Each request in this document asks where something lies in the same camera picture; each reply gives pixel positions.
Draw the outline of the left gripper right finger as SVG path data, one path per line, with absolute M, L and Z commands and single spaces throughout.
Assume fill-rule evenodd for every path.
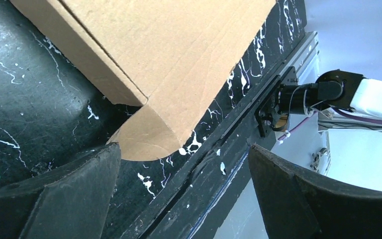
M 271 239 L 382 239 L 382 191 L 340 182 L 254 144 L 249 169 Z

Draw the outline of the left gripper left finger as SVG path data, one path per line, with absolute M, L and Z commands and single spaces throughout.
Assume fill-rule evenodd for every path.
M 98 239 L 121 163 L 110 143 L 0 189 L 0 239 Z

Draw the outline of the brown cardboard box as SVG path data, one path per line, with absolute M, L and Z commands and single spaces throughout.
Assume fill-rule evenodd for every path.
M 14 0 L 113 104 L 138 106 L 112 135 L 129 161 L 184 146 L 274 0 Z

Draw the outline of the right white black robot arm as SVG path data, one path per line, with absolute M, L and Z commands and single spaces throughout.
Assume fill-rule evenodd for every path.
M 296 70 L 290 67 L 276 75 L 265 102 L 260 102 L 254 116 L 260 137 L 282 132 L 279 140 L 290 137 L 289 116 L 325 113 L 332 109 L 345 118 L 366 123 L 374 129 L 382 127 L 382 81 L 362 74 L 332 70 L 314 83 L 297 84 Z

